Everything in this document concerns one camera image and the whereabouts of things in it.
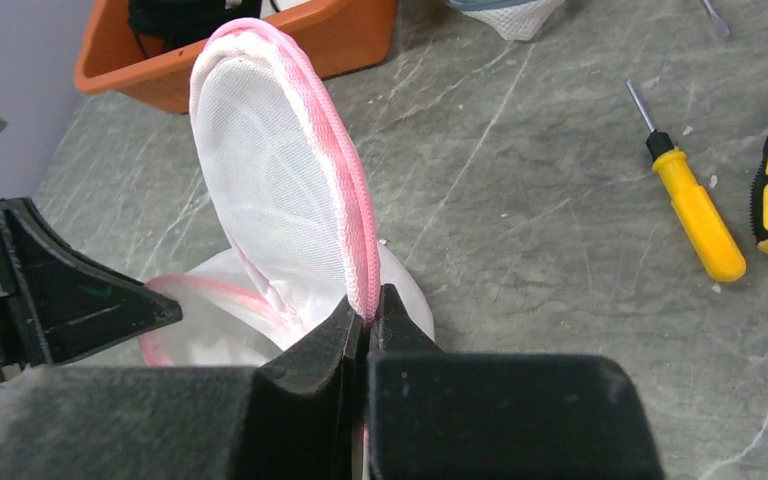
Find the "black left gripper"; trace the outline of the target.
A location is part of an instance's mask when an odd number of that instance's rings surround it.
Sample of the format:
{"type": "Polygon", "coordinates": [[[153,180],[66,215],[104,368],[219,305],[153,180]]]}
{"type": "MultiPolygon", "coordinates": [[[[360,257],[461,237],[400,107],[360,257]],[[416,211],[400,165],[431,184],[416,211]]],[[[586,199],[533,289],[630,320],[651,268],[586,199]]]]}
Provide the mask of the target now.
{"type": "MultiPolygon", "coordinates": [[[[177,301],[74,250],[29,198],[0,200],[0,255],[7,312],[29,365],[72,363],[183,317],[177,301]]],[[[0,338],[0,381],[5,365],[0,338]]]]}

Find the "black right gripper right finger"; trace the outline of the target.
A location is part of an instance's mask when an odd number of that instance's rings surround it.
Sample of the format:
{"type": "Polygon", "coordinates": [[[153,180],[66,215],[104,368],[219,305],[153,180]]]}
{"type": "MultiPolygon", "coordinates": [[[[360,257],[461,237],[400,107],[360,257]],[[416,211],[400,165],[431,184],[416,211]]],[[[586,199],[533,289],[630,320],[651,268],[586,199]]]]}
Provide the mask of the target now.
{"type": "Polygon", "coordinates": [[[446,352],[381,290],[367,357],[375,479],[661,479],[638,391],[589,354],[446,352]]]}

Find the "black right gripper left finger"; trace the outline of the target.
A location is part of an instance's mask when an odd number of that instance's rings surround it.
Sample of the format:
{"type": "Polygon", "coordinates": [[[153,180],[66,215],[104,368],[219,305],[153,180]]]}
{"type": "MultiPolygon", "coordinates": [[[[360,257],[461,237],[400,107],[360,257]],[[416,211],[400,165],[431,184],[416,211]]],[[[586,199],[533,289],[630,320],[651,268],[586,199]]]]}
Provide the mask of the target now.
{"type": "Polygon", "coordinates": [[[30,370],[0,394],[0,479],[338,479],[364,333],[341,303],[260,367],[30,370]]]}

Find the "white mesh pink-zip laundry bag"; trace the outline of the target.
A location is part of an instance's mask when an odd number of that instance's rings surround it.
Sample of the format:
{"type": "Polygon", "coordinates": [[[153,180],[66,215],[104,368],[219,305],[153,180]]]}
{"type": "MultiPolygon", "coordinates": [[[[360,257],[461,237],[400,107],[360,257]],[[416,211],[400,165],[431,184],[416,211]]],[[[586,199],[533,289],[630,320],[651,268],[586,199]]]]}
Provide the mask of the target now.
{"type": "Polygon", "coordinates": [[[221,60],[190,91],[197,156],[228,246],[149,282],[183,312],[139,337],[150,366],[260,366],[342,301],[371,319],[386,284],[434,332],[424,294],[379,240],[362,162],[323,82],[282,83],[278,73],[263,60],[221,60]]]}

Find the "white mesh blue-zip laundry bag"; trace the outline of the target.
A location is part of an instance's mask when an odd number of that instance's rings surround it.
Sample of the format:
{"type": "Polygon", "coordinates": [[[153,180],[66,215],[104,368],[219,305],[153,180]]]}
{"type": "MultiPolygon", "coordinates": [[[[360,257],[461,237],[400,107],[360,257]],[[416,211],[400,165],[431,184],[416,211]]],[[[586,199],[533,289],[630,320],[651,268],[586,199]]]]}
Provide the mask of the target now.
{"type": "Polygon", "coordinates": [[[445,0],[444,4],[493,28],[508,41],[530,41],[565,0],[445,0]]]}

